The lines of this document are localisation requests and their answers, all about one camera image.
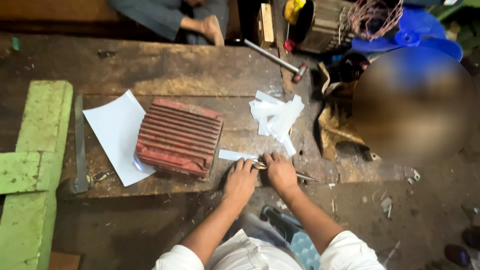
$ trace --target blue plastic fan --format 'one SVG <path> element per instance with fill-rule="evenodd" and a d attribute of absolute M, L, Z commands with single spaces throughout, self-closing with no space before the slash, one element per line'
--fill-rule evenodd
<path fill-rule="evenodd" d="M 379 37 L 368 41 L 355 37 L 352 48 L 364 52 L 379 52 L 418 46 L 439 50 L 457 61 L 462 59 L 462 47 L 446 39 L 442 24 L 427 11 L 404 7 L 398 27 L 400 30 L 393 38 Z"/>

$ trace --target hammer handle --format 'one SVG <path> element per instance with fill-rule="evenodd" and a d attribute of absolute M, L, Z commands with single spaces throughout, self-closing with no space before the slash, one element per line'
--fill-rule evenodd
<path fill-rule="evenodd" d="M 269 53 L 268 51 L 260 48 L 259 46 L 253 44 L 252 42 L 250 42 L 248 39 L 244 39 L 245 44 L 247 44 L 248 47 L 254 49 L 255 51 L 259 52 L 260 54 L 263 54 L 265 57 L 269 58 L 270 60 L 278 63 L 279 65 L 289 69 L 290 71 L 292 71 L 293 73 L 298 73 L 299 72 L 299 69 L 292 66 L 291 64 L 283 61 L 282 59 L 278 58 L 277 56 Z"/>

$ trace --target wooden workbench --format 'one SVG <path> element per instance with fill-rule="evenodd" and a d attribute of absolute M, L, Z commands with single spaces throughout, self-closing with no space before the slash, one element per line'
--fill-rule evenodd
<path fill-rule="evenodd" d="M 173 45 L 107 39 L 15 35 L 20 51 L 11 49 L 13 35 L 0 36 L 0 151 L 9 152 L 20 129 L 30 80 L 67 80 L 74 96 L 82 93 L 84 109 L 104 105 L 130 89 L 145 110 L 155 97 L 168 96 L 183 103 L 221 112 L 224 128 L 218 149 L 250 154 L 278 151 L 282 144 L 257 135 L 258 123 L 248 102 L 257 90 L 291 100 L 302 97 L 305 109 L 293 126 L 292 142 L 297 149 L 293 162 L 297 170 L 322 183 L 399 180 L 403 167 L 366 162 L 358 155 L 340 157 L 337 162 L 321 158 L 314 139 L 314 123 L 320 103 L 311 99 L 311 77 L 297 86 L 286 82 L 278 65 L 249 48 Z M 114 51 L 114 57 L 99 57 L 98 51 Z M 291 59 L 294 65 L 298 59 Z M 85 121 L 87 172 L 95 176 L 113 169 L 103 148 Z M 71 114 L 61 181 L 76 175 L 74 118 Z M 217 190 L 231 161 L 215 159 L 204 182 L 183 174 L 157 172 L 139 183 L 123 187 L 116 174 L 95 182 L 79 197 L 155 195 L 175 192 Z"/>

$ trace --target green wooden frame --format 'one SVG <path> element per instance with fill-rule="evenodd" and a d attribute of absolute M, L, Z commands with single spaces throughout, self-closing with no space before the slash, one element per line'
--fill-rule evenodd
<path fill-rule="evenodd" d="M 47 270 L 73 87 L 32 81 L 14 153 L 0 154 L 0 265 Z"/>

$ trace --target white sleeve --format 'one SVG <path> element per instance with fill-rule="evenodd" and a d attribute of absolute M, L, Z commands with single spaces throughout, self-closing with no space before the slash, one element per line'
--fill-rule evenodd
<path fill-rule="evenodd" d="M 385 270 L 375 251 L 350 231 L 339 233 L 320 256 L 324 270 Z"/>
<path fill-rule="evenodd" d="M 156 260 L 152 270 L 204 270 L 204 265 L 189 248 L 175 245 Z"/>

